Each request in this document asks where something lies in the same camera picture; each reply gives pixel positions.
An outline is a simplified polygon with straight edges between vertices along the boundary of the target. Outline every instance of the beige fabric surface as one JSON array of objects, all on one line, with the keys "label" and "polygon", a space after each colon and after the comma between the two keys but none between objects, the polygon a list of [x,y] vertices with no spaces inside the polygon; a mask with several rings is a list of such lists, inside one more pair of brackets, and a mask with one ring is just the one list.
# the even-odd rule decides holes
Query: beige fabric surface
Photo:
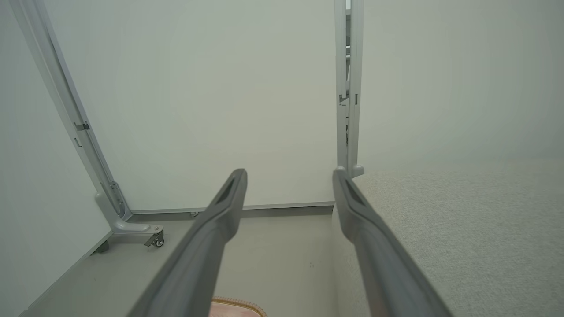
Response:
[{"label": "beige fabric surface", "polygon": [[[354,179],[455,316],[564,316],[564,161]],[[341,316],[366,316],[333,210]]]}]

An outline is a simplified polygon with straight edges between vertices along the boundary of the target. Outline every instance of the whiteboard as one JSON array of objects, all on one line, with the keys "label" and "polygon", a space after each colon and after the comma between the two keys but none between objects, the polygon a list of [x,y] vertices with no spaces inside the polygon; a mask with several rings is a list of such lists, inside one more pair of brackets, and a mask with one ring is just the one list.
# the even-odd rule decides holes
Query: whiteboard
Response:
[{"label": "whiteboard", "polygon": [[358,164],[564,157],[562,1],[366,1]]},{"label": "whiteboard", "polygon": [[110,228],[7,0],[0,100],[0,315],[16,317]]},{"label": "whiteboard", "polygon": [[132,210],[206,207],[245,168],[245,205],[333,200],[334,4],[47,1]]}]

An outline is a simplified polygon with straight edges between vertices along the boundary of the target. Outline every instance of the pink object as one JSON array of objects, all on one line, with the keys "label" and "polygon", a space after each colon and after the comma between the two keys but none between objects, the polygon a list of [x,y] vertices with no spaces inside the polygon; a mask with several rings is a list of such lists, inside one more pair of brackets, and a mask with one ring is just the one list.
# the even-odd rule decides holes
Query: pink object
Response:
[{"label": "pink object", "polygon": [[257,305],[227,297],[211,299],[209,317],[267,317]]}]

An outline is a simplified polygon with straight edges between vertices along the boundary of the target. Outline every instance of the white wall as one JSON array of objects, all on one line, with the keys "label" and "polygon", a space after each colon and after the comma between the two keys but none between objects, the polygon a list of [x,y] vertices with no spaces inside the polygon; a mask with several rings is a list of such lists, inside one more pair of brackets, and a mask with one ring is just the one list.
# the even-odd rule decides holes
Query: white wall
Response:
[{"label": "white wall", "polygon": [[110,232],[7,0],[0,1],[0,315],[18,316]]},{"label": "white wall", "polygon": [[46,6],[132,210],[206,207],[236,168],[245,205],[333,200],[332,1]]},{"label": "white wall", "polygon": [[367,173],[564,157],[564,2],[366,1]]}]

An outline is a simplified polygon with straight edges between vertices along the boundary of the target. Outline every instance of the floor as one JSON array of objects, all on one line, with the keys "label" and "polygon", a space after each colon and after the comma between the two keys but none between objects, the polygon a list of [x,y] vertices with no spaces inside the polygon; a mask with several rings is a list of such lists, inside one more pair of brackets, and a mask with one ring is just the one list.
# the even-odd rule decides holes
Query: floor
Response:
[{"label": "floor", "polygon": [[[268,317],[337,317],[331,208],[310,210],[247,212],[224,250],[215,295],[253,302]],[[68,272],[24,316],[125,316],[193,222],[159,216],[138,222],[164,224],[161,248],[144,246],[146,236],[112,236],[109,251]]]}]

